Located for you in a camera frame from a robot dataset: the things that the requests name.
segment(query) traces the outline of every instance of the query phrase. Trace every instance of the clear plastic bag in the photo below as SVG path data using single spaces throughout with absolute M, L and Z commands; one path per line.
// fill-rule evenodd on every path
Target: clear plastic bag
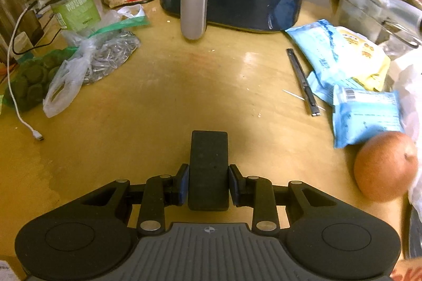
M 123 64 L 140 45 L 124 30 L 109 31 L 85 39 L 70 60 L 64 61 L 43 100 L 47 117 L 61 113 L 79 93 L 82 84 L 93 83 Z
M 139 39 L 124 28 L 148 24 L 142 7 L 139 9 L 130 6 L 122 10 L 122 15 L 130 18 L 113 23 L 117 15 L 120 18 L 121 14 L 111 11 L 109 17 L 102 21 L 109 25 L 98 29 L 88 38 L 76 33 L 66 35 L 66 39 L 78 46 L 78 50 L 70 60 L 63 62 L 50 83 L 47 96 L 43 100 L 47 117 L 61 113 L 71 104 L 83 84 L 93 83 L 110 74 L 140 46 Z M 132 10 L 138 10 L 138 13 L 129 15 Z
M 79 46 L 84 39 L 88 38 L 102 27 L 107 27 L 119 22 L 121 18 L 122 14 L 112 9 L 105 13 L 101 21 L 91 28 L 85 29 L 79 33 L 74 31 L 62 31 L 62 36 L 66 39 L 69 46 Z
M 20 65 L 17 72 L 13 73 L 11 81 L 19 111 L 28 111 L 43 102 L 60 65 L 64 60 L 70 59 L 75 50 L 52 50 L 41 58 L 28 59 Z M 3 101 L 6 105 L 14 107 L 9 87 L 5 89 Z
M 93 55 L 84 78 L 84 85 L 97 82 L 121 66 L 141 45 L 131 32 L 121 30 L 112 39 L 106 41 Z

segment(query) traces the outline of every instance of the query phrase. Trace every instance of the white usb cable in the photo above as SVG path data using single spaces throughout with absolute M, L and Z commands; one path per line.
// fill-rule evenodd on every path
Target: white usb cable
M 10 52 L 12 51 L 13 40 L 15 39 L 15 35 L 16 35 L 16 31 L 17 31 L 17 29 L 18 29 L 18 27 L 19 27 L 19 23 L 21 22 L 21 20 L 22 20 L 23 16 L 25 15 L 25 13 L 26 13 L 26 12 L 28 12 L 28 11 L 29 11 L 29 9 L 30 9 L 31 7 L 32 7 L 32 6 L 29 6 L 28 8 L 26 8 L 26 9 L 22 12 L 22 14 L 19 16 L 19 18 L 18 18 L 18 20 L 17 20 L 17 22 L 16 22 L 15 29 L 13 30 L 13 33 L 12 33 L 12 37 L 10 38 L 9 48 L 8 48 L 8 50 L 7 50 L 7 84 L 8 84 L 8 86 L 9 86 L 10 96 L 12 97 L 13 103 L 14 103 L 14 105 L 15 105 L 15 110 L 16 110 L 16 114 L 17 114 L 17 116 L 18 116 L 18 119 L 20 120 L 20 122 L 21 122 L 22 124 L 24 124 L 26 127 L 28 127 L 28 129 L 29 129 L 29 130 L 31 130 L 32 135 L 33 135 L 33 136 L 34 136 L 37 140 L 43 140 L 43 139 L 44 139 L 43 135 L 42 135 L 41 133 L 39 133 L 37 130 L 34 130 L 34 129 L 32 128 L 32 126 L 31 126 L 31 125 L 29 125 L 26 121 L 24 121 L 24 120 L 22 119 L 22 117 L 21 117 L 21 115 L 20 115 L 20 113 L 19 113 L 18 104 L 16 103 L 16 99 L 15 99 L 15 96 L 14 96 L 14 94 L 13 94 L 12 87 L 11 87 L 11 85 L 10 85 L 10 71 L 9 71 L 9 65 L 10 65 L 10 62 L 9 62 L 9 60 L 10 60 Z

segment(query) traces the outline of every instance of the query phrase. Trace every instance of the white plastic bag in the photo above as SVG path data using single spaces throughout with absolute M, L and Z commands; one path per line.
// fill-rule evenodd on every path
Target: white plastic bag
M 409 201 L 415 207 L 422 221 L 422 75 L 415 65 L 408 66 L 400 73 L 394 84 L 398 91 L 402 111 L 404 131 L 416 143 L 419 169 L 409 188 Z
M 98 38 L 98 36 L 93 36 L 81 41 L 73 57 L 70 60 L 65 60 L 60 66 L 43 100 L 44 113 L 48 118 L 62 112 L 79 93 L 85 74 L 91 65 L 93 54 L 98 48 L 98 44 L 96 44 L 99 41 Z
M 132 6 L 122 7 L 117 11 L 120 15 L 125 16 L 126 18 L 137 18 L 145 16 L 142 5 L 140 3 Z

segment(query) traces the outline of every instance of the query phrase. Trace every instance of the black cable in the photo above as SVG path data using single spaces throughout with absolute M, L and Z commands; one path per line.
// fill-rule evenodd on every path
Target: black cable
M 56 34 L 54 35 L 54 37 L 53 37 L 53 39 L 49 42 L 49 43 L 47 43 L 47 44 L 43 44 L 43 45 L 39 45 L 39 46 L 34 46 L 34 47 L 32 47 L 32 48 L 30 48 L 30 49 L 28 49 L 28 50 L 26 50 L 26 51 L 24 51 L 24 52 L 22 52 L 22 53 L 17 53 L 17 52 L 15 52 L 15 48 L 14 48 L 14 45 L 15 45 L 15 40 L 13 40 L 13 44 L 12 44 L 12 50 L 13 50 L 13 53 L 15 54 L 15 55 L 23 55 L 23 54 L 25 54 L 25 53 L 27 53 L 27 52 L 29 52 L 29 51 L 31 51 L 31 50 L 34 50 L 34 49 L 37 49 L 37 48 L 39 48 L 39 47 L 44 47 L 44 46 L 49 46 L 53 41 L 54 41 L 54 39 L 56 39 L 56 37 L 57 37 L 57 35 L 58 35 L 58 33 L 60 33 L 60 31 L 61 31 L 62 29 L 60 28 L 57 32 L 56 32 Z
M 47 23 L 43 26 L 43 31 L 44 31 L 44 29 L 47 27 L 47 25 L 50 23 L 50 21 L 51 21 L 51 19 L 53 19 L 54 18 L 54 14 L 52 13 L 52 14 L 50 14 L 50 19 L 47 21 Z

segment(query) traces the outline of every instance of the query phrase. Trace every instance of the yellow snack package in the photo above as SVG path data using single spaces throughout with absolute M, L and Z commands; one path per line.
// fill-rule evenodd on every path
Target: yellow snack package
M 347 42 L 355 49 L 358 58 L 361 59 L 362 73 L 353 77 L 368 91 L 381 92 L 384 86 L 385 76 L 390 67 L 390 59 L 383 49 L 367 39 L 345 27 L 336 27 Z

